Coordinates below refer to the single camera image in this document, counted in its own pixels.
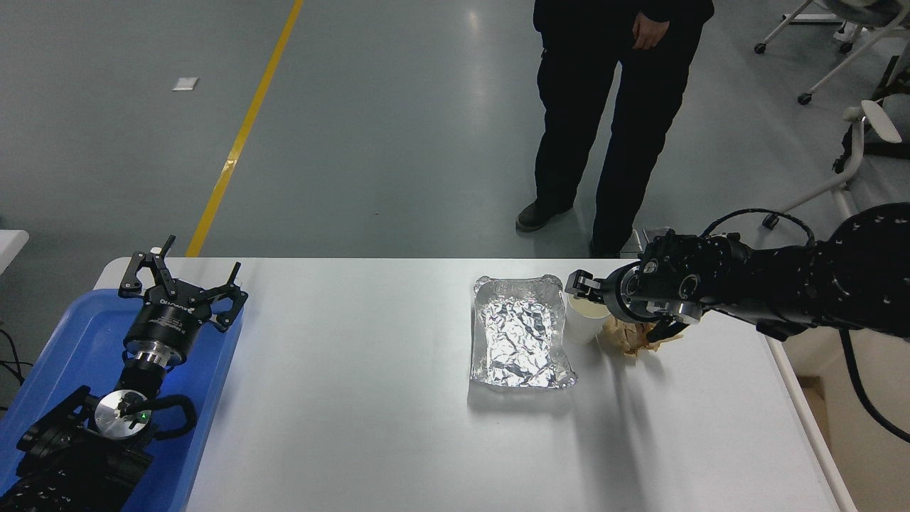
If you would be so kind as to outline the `person's hand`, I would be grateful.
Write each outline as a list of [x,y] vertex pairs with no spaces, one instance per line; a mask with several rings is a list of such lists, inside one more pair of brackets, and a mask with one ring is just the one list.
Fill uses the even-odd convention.
[[650,50],[662,41],[670,26],[669,21],[656,21],[645,13],[636,14],[633,21],[633,49]]

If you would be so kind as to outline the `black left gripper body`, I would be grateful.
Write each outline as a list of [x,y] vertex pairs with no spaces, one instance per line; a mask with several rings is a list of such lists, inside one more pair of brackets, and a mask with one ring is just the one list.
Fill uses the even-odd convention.
[[124,337],[124,349],[138,354],[165,347],[172,356],[191,353],[214,302],[208,291],[189,283],[178,283],[175,295],[163,286],[150,287],[141,294],[139,283],[127,283],[124,298],[142,299],[139,314]]

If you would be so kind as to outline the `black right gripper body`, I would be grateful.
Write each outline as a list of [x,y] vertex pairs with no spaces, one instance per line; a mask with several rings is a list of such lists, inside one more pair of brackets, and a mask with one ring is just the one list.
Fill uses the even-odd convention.
[[621,266],[614,270],[608,276],[608,285],[611,286],[611,291],[608,292],[608,310],[614,317],[624,323],[641,322],[640,315],[633,311],[630,306],[631,300],[628,299],[623,290],[623,284],[626,282],[626,278],[631,276],[631,273],[637,266],[638,263],[636,262],[629,263],[628,265]]

